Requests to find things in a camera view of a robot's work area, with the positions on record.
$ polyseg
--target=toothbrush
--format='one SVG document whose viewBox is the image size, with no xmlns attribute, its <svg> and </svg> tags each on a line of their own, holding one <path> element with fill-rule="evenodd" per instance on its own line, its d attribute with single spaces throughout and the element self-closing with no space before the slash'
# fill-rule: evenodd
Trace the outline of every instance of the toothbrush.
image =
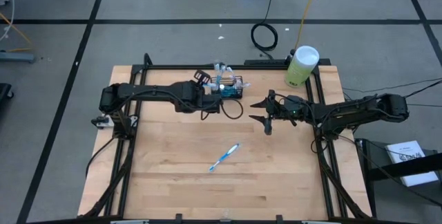
<svg viewBox="0 0 442 224">
<path fill-rule="evenodd" d="M 239 146 L 240 146 L 240 144 L 233 145 L 232 148 L 230 148 L 230 150 L 228 152 L 226 152 L 220 159 L 218 159 L 218 161 L 216 161 L 216 163 L 214 165 L 210 166 L 209 172 L 212 172 L 213 170 L 215 170 L 216 165 L 218 165 L 224 159 L 229 157 L 230 154 L 232 154 Z"/>
</svg>

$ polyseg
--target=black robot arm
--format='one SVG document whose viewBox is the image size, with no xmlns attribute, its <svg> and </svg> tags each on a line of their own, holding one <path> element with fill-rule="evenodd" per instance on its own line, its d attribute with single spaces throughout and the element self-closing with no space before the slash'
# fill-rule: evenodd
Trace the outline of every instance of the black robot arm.
<svg viewBox="0 0 442 224">
<path fill-rule="evenodd" d="M 284 104 L 276 100 L 284 99 Z M 279 95 L 269 90 L 268 96 L 251 107 L 266 108 L 267 117 L 250 115 L 265 126 L 265 133 L 271 135 L 272 120 L 289 120 L 294 126 L 296 121 L 304 121 L 318 127 L 321 135 L 337 139 L 343 129 L 357 127 L 377 120 L 402 122 L 408 118 L 407 102 L 403 96 L 394 94 L 367 96 L 337 104 L 317 104 L 301 97 Z"/>
<path fill-rule="evenodd" d="M 169 86 L 136 86 L 127 83 L 112 84 L 102 91 L 99 110 L 109 115 L 114 123 L 114 136 L 133 135 L 133 120 L 123 114 L 123 106 L 131 100 L 170 102 L 177 113 L 219 113 L 220 94 L 205 94 L 203 85 L 210 75 L 196 71 L 194 78 L 187 82 L 175 82 Z"/>
</svg>

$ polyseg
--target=wooden table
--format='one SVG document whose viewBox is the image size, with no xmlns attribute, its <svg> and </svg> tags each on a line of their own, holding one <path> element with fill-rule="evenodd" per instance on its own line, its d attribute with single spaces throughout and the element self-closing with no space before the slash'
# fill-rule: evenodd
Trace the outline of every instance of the wooden table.
<svg viewBox="0 0 442 224">
<path fill-rule="evenodd" d="M 130 71 L 131 66 L 114 67 L 110 83 L 128 82 Z M 191 80 L 194 72 L 151 70 L 146 83 L 169 85 Z M 293 127 L 288 121 L 273 121 L 273 134 L 266 136 L 264 127 L 248 117 L 265 115 L 264 109 L 249 105 L 263 100 L 270 88 L 307 99 L 305 87 L 288 87 L 284 71 L 279 70 L 236 74 L 251 83 L 244 90 L 244 115 L 238 120 L 211 114 L 201 121 L 199 112 L 176 113 L 168 102 L 142 103 L 124 218 L 173 219 L 181 213 L 185 219 L 275 220 L 277 214 L 285 220 L 327 219 L 318 158 L 310 150 L 314 139 L 311 125 L 298 122 Z M 320 74 L 326 103 L 342 102 L 337 68 L 320 66 Z M 226 102 L 225 109 L 232 116 L 239 113 L 235 102 Z M 111 132 L 98 131 L 94 153 L 109 140 Z M 343 135 L 353 138 L 351 131 Z M 210 174 L 209 167 L 236 143 L 240 148 Z M 90 166 L 79 214 L 87 212 L 108 186 L 116 144 Z M 371 214 L 354 144 L 344 139 L 334 144 L 343 187 L 366 214 Z M 331 183 L 330 188 L 338 216 Z"/>
</svg>

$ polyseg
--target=wire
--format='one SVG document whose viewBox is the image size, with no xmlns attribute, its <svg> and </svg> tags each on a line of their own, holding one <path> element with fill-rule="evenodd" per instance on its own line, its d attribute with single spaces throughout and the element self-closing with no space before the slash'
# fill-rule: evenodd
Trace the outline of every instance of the wire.
<svg viewBox="0 0 442 224">
<path fill-rule="evenodd" d="M 429 105 L 429 104 L 407 104 L 408 106 L 429 106 L 429 107 L 442 107 L 442 105 Z"/>
<path fill-rule="evenodd" d="M 202 113 L 204 113 L 204 111 L 201 111 L 201 120 L 206 120 L 210 113 L 207 113 L 204 117 L 202 116 Z"/>
<path fill-rule="evenodd" d="M 260 23 L 257 23 L 255 25 L 253 25 L 253 27 L 251 28 L 250 38 L 251 38 L 251 42 L 253 43 L 253 45 L 258 50 L 263 52 L 270 60 L 273 60 L 273 56 L 271 56 L 269 53 L 266 52 L 266 51 L 274 50 L 276 48 L 276 46 L 278 45 L 278 32 L 276 31 L 276 29 L 273 26 L 265 23 L 265 21 L 267 20 L 267 17 L 269 16 L 270 5 L 271 5 L 271 0 L 269 0 L 269 4 L 267 6 L 267 12 L 265 13 L 264 19 Z M 256 42 L 256 40 L 255 40 L 255 30 L 259 26 L 265 27 L 265 28 L 267 28 L 267 29 L 269 29 L 271 31 L 271 33 L 273 34 L 273 44 L 272 45 L 270 45 L 270 46 L 261 46 L 260 44 L 258 44 Z"/>
<path fill-rule="evenodd" d="M 351 140 L 351 139 L 349 139 L 349 138 L 347 138 L 347 137 L 345 137 L 345 136 L 342 136 L 341 134 L 338 134 L 338 136 L 340 136 L 340 137 L 342 137 L 342 138 L 344 138 L 344 139 L 346 139 L 346 140 L 349 140 L 351 143 L 354 143 L 353 140 Z M 429 202 L 431 202 L 431 203 L 433 203 L 433 204 L 435 204 L 435 205 L 438 205 L 439 207 L 442 207 L 442 203 L 437 202 L 437 201 L 435 201 L 435 200 L 433 200 L 433 199 L 431 199 L 431 198 L 429 198 L 429 197 L 427 197 L 427 196 L 424 196 L 424 195 L 422 195 L 422 194 L 420 194 L 420 193 L 414 191 L 413 189 L 410 189 L 409 187 L 405 186 L 405 185 L 404 185 L 403 183 L 401 183 L 399 180 L 397 180 L 397 179 L 394 178 L 392 175 L 390 175 L 389 173 L 387 173 L 387 172 L 386 172 L 381 166 L 377 165 L 375 162 L 373 162 L 373 160 L 369 159 L 368 156 L 364 154 L 364 152 L 361 150 L 360 147 L 358 147 L 358 146 L 356 145 L 356 148 L 357 148 L 359 151 L 361 151 L 360 154 L 361 154 L 361 155 L 362 155 L 367 161 L 369 161 L 370 163 L 372 163 L 373 165 L 375 165 L 375 166 L 376 166 L 376 167 L 377 167 L 377 168 L 378 168 L 378 169 L 379 169 L 384 175 L 386 175 L 389 179 L 393 180 L 395 183 L 399 184 L 400 186 L 402 186 L 403 188 L 405 188 L 405 189 L 408 190 L 409 192 L 411 192 L 411 193 L 413 193 L 413 194 L 415 194 L 415 195 L 417 195 L 417 196 L 420 196 L 421 198 L 423 198 L 423 199 L 425 199 L 425 200 L 428 200 Z"/>
<path fill-rule="evenodd" d="M 0 12 L 0 17 L 5 20 L 6 23 L 8 23 L 15 31 L 17 31 L 29 44 L 32 45 L 31 40 L 29 37 L 27 37 L 23 32 L 21 32 L 17 27 L 15 27 L 9 20 Z"/>
<path fill-rule="evenodd" d="M 240 105 L 240 107 L 241 107 L 241 113 L 238 116 L 236 116 L 236 117 L 231 117 L 229 114 L 226 113 L 226 110 L 224 110 L 224 102 L 221 101 L 221 110 L 222 110 L 222 112 L 231 120 L 237 120 L 237 119 L 241 118 L 242 114 L 244 113 L 244 107 L 242 107 L 241 102 L 239 100 L 237 100 L 237 99 L 232 99 L 232 98 L 226 98 L 226 99 L 224 99 L 224 101 L 225 100 L 233 100 L 234 102 L 237 102 Z"/>
<path fill-rule="evenodd" d="M 388 151 L 388 152 L 395 153 L 395 154 L 398 154 L 398 155 L 402 155 L 402 156 L 407 156 L 407 157 L 414 158 L 414 156 L 411 156 L 411 155 L 407 155 L 407 154 L 399 153 L 399 152 L 395 152 L 395 151 L 390 151 L 389 149 L 387 149 L 387 148 L 385 148 L 385 147 L 382 147 L 382 146 L 379 146 L 379 145 L 375 144 L 375 143 L 372 142 L 371 140 L 367 140 L 367 139 L 364 139 L 364 140 L 367 141 L 367 142 L 369 142 L 370 144 L 374 145 L 375 147 L 378 147 L 379 149 L 384 150 L 384 151 Z"/>
<path fill-rule="evenodd" d="M 98 154 L 100 152 L 102 152 L 114 139 L 115 139 L 115 137 L 112 137 L 108 142 L 106 142 L 106 144 L 104 144 L 100 149 L 98 149 L 97 152 L 94 153 L 92 158 L 90 158 L 88 165 L 86 166 L 86 177 L 88 177 L 89 167 L 90 167 L 90 164 L 92 163 L 92 161 L 94 161 L 94 159 L 98 156 Z"/>
<path fill-rule="evenodd" d="M 426 87 L 424 87 L 424 88 L 422 88 L 422 89 L 419 89 L 419 90 L 417 90 L 417 91 L 415 91 L 415 92 L 413 92 L 413 93 L 410 93 L 409 95 L 406 95 L 406 96 L 404 96 L 404 97 L 405 97 L 405 98 L 408 98 L 408 97 L 410 97 L 410 96 L 416 95 L 416 94 L 418 94 L 418 93 L 420 93 L 420 92 L 422 92 L 422 91 L 424 91 L 424 90 L 426 90 L 426 89 L 428 89 L 428 88 L 430 88 L 430 87 L 436 86 L 437 84 L 440 84 L 440 83 L 442 83 L 442 80 L 440 80 L 440 81 L 438 81 L 438 82 L 435 82 L 435 83 L 433 83 L 433 84 L 431 84 L 431 85 L 429 85 L 429 86 L 426 86 Z"/>
<path fill-rule="evenodd" d="M 423 83 L 423 82 L 433 82 L 433 81 L 437 81 L 437 80 L 442 80 L 442 77 L 436 78 L 436 79 L 430 79 L 430 80 L 421 80 L 421 81 L 418 81 L 418 82 L 411 82 L 411 83 L 402 84 L 402 85 L 398 85 L 398 86 L 388 86 L 388 87 L 385 87 L 385 88 L 366 90 L 366 91 L 358 90 L 358 89 L 352 89 L 352 88 L 344 88 L 344 87 L 343 87 L 343 89 L 348 90 L 348 91 L 356 91 L 356 92 L 359 92 L 359 93 L 370 93 L 370 92 L 376 92 L 376 91 L 381 91 L 381 90 L 385 90 L 385 89 L 393 89 L 393 88 L 400 88 L 400 87 L 403 87 L 403 86 L 415 85 L 415 84 L 419 84 L 419 83 Z"/>
<path fill-rule="evenodd" d="M 12 23 L 14 22 L 14 16 L 15 16 L 15 0 L 12 0 L 11 22 L 9 23 L 9 26 L 6 27 L 4 34 L 0 37 L 0 41 L 3 40 L 3 38 L 5 38 L 8 35 L 9 29 L 11 29 Z"/>
<path fill-rule="evenodd" d="M 304 26 L 304 20 L 305 17 L 307 16 L 307 12 L 309 11 L 311 1 L 312 0 L 309 0 L 307 2 L 307 6 L 304 9 L 304 14 L 302 14 L 301 24 L 299 25 L 299 30 L 298 30 L 298 37 L 296 38 L 296 43 L 295 43 L 295 50 L 298 48 L 299 40 L 301 39 L 302 27 Z"/>
<path fill-rule="evenodd" d="M 348 98 L 349 100 L 352 100 L 352 98 L 351 98 L 350 96 L 348 96 L 348 94 L 346 94 L 344 91 L 343 91 L 343 94 L 344 94 L 344 96 L 347 96 L 347 98 Z"/>
<path fill-rule="evenodd" d="M 311 141 L 310 143 L 310 150 L 311 152 L 313 152 L 314 154 L 317 154 L 317 151 L 313 150 L 313 143 L 315 143 L 316 139 L 314 139 L 313 141 Z M 329 143 L 326 142 L 324 148 L 320 151 L 320 154 L 324 153 L 324 151 L 329 147 Z"/>
</svg>

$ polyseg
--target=black floor stripe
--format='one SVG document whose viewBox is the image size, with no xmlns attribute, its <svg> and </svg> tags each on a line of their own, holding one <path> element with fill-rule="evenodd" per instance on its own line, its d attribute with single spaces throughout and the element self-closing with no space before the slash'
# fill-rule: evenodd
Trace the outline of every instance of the black floor stripe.
<svg viewBox="0 0 442 224">
<path fill-rule="evenodd" d="M 98 19 L 95 24 L 256 24 L 262 19 Z M 301 19 L 267 19 L 268 24 L 300 24 Z M 419 19 L 306 19 L 304 24 L 352 24 L 352 25 L 383 25 L 383 24 L 421 24 Z"/>
<path fill-rule="evenodd" d="M 88 19 L 14 19 L 14 24 L 88 24 Z"/>
<path fill-rule="evenodd" d="M 16 24 L 87 24 L 87 19 L 15 19 Z M 167 25 L 167 24 L 256 24 L 262 19 L 96 19 L 94 24 Z M 428 20 L 442 24 L 442 19 Z M 301 19 L 268 19 L 268 24 L 300 24 Z M 420 19 L 306 19 L 304 24 L 336 25 L 416 25 Z"/>
<path fill-rule="evenodd" d="M 425 14 L 423 13 L 422 7 L 419 4 L 418 0 L 411 0 L 411 1 L 413 3 L 414 9 L 417 12 L 417 15 L 419 16 L 419 19 L 423 22 L 423 28 L 427 33 L 428 39 L 430 40 L 433 50 L 436 53 L 437 59 L 439 60 L 439 63 L 442 65 L 442 50 L 439 45 L 439 42 L 437 41 L 437 38 L 434 36 L 433 30 L 431 29 L 431 26 L 429 25 L 429 22 L 427 21 L 427 18 L 425 17 Z"/>
<path fill-rule="evenodd" d="M 68 80 L 64 87 L 63 94 L 61 95 L 60 103 L 57 107 L 57 112 L 55 113 L 54 120 L 52 121 L 52 125 L 50 126 L 48 138 L 46 138 L 46 142 L 44 144 L 43 151 L 41 152 L 40 159 L 37 164 L 37 168 L 35 169 L 34 176 L 32 177 L 28 193 L 26 193 L 25 201 L 21 206 L 20 214 L 17 219 L 18 224 L 26 223 L 26 220 L 28 219 L 29 212 L 34 202 L 35 195 L 37 194 L 41 178 L 43 177 L 45 166 L 48 163 L 50 151 L 52 149 L 52 146 L 54 145 L 55 137 L 57 135 L 61 119 L 63 118 L 64 110 L 68 103 L 69 95 L 74 84 L 75 76 L 77 75 L 79 65 L 81 64 L 81 59 L 83 57 L 84 50 L 86 49 L 86 45 L 90 37 L 90 32 L 93 27 L 93 22 L 94 19 L 97 17 L 98 8 L 101 2 L 102 0 L 95 0 L 92 12 L 89 16 L 89 20 L 83 34 L 83 38 L 81 39 L 77 54 L 75 55 L 72 68 L 69 72 Z"/>
</svg>

